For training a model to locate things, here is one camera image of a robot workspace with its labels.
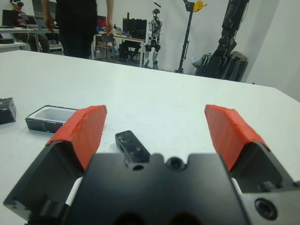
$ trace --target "chair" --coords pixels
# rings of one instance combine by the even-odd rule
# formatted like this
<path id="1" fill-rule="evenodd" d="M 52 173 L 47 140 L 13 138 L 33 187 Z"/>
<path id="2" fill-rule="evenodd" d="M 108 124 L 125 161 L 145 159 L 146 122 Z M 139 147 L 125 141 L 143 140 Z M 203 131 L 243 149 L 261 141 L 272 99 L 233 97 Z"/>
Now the chair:
<path id="1" fill-rule="evenodd" d="M 107 46 L 107 43 L 112 43 L 112 46 L 109 47 Z M 113 34 L 111 34 L 110 36 L 108 36 L 107 34 L 102 34 L 102 36 L 96 36 L 96 46 L 95 46 L 95 50 L 97 51 L 97 49 L 105 49 L 105 53 L 106 53 L 106 59 L 108 60 L 108 56 L 107 56 L 107 50 L 112 50 L 112 54 L 113 54 L 113 58 L 114 58 L 114 39 L 113 39 Z"/>

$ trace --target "white shelf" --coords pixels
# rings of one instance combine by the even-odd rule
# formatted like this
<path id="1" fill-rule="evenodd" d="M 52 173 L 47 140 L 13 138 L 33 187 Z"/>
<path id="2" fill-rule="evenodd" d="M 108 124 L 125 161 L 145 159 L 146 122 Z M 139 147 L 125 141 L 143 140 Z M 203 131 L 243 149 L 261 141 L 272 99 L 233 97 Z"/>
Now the white shelf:
<path id="1" fill-rule="evenodd" d="M 61 44 L 58 44 L 58 45 L 50 45 L 49 47 L 50 47 L 50 50 L 62 49 Z"/>
<path id="2" fill-rule="evenodd" d="M 26 44 L 22 43 L 22 42 L 14 42 L 12 44 L 0 44 L 0 49 L 12 48 L 12 47 L 22 47 L 22 46 L 26 46 Z"/>

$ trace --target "laptop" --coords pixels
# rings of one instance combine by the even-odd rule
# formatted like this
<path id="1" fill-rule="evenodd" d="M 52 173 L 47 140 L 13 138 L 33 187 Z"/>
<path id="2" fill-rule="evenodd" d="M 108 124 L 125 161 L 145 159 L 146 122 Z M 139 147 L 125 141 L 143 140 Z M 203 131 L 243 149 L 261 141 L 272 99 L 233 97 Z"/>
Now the laptop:
<path id="1" fill-rule="evenodd" d="M 2 14 L 2 27 L 18 27 L 19 13 L 13 10 L 3 10 Z"/>
<path id="2" fill-rule="evenodd" d="M 37 23 L 34 16 L 32 16 L 32 15 L 21 15 L 21 17 L 24 20 L 24 23 L 26 24 L 26 26 L 28 28 L 41 28 L 41 29 L 43 28 Z"/>

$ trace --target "humanoid robot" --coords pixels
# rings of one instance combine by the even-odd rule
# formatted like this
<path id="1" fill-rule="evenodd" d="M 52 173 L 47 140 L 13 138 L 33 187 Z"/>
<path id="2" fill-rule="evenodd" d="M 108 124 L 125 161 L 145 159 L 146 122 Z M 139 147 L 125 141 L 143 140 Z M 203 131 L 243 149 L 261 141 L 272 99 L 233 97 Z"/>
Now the humanoid robot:
<path id="1" fill-rule="evenodd" d="M 148 39 L 148 44 L 146 44 L 146 60 L 144 67 L 149 68 L 149 54 L 152 51 L 152 48 L 154 48 L 154 53 L 153 53 L 153 69 L 158 69 L 158 62 L 156 60 L 158 56 L 158 51 L 160 50 L 160 43 L 159 43 L 159 38 L 160 38 L 160 32 L 161 32 L 161 27 L 163 25 L 163 22 L 159 20 L 159 9 L 154 9 L 153 10 L 153 20 L 149 21 L 149 39 Z"/>

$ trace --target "black box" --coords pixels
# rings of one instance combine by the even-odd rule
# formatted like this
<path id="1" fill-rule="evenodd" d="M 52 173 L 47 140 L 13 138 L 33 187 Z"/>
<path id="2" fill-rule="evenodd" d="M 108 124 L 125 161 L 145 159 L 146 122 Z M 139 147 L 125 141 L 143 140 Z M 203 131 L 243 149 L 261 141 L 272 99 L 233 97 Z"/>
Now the black box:
<path id="1" fill-rule="evenodd" d="M 13 44 L 14 42 L 12 38 L 0 38 L 0 44 Z"/>
<path id="2" fill-rule="evenodd" d="M 76 109 L 45 105 L 25 118 L 29 130 L 55 133 Z"/>
<path id="3" fill-rule="evenodd" d="M 0 98 L 0 124 L 15 122 L 16 113 L 12 97 Z"/>

